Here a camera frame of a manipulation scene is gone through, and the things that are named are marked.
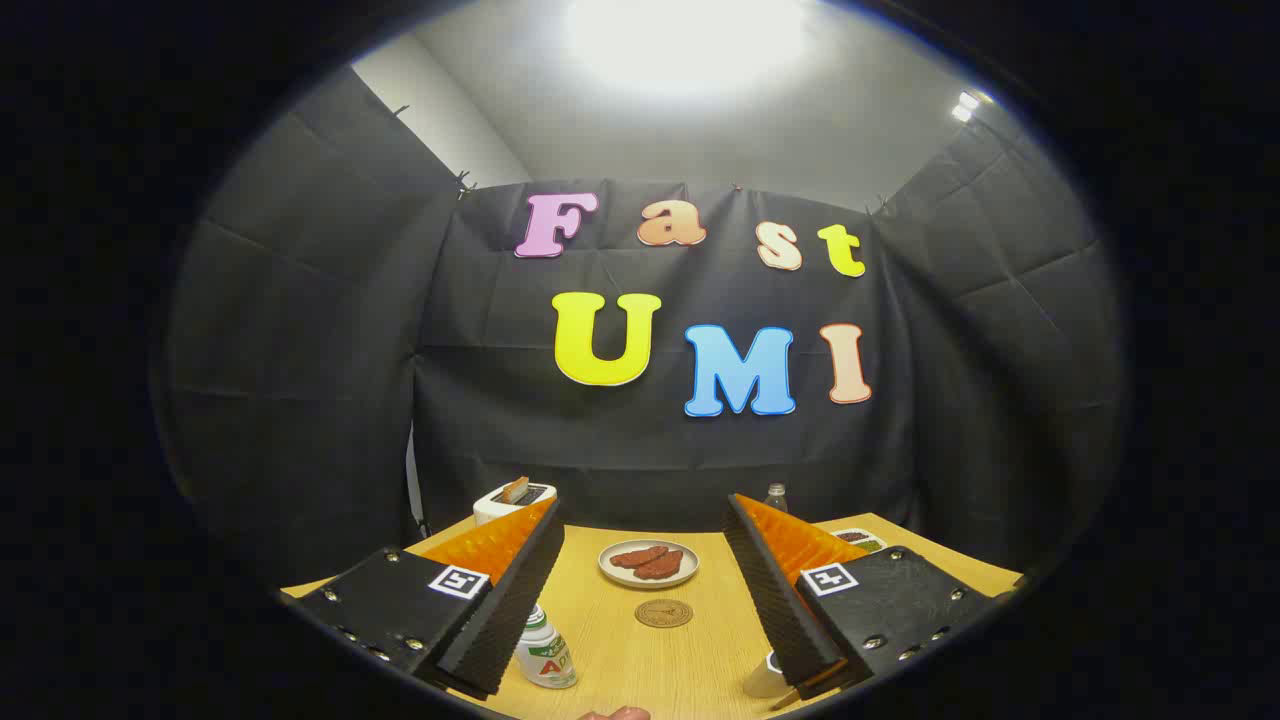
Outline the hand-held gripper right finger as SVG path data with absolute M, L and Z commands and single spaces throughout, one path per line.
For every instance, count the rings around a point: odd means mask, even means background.
M 923 661 L 1021 579 L 931 542 L 872 550 L 744 495 L 727 503 L 724 539 L 778 667 L 803 700 Z

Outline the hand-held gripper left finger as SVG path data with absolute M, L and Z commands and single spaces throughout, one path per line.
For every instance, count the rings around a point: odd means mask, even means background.
M 378 550 L 293 606 L 385 665 L 486 700 L 558 559 L 559 505 L 541 498 L 421 553 Z

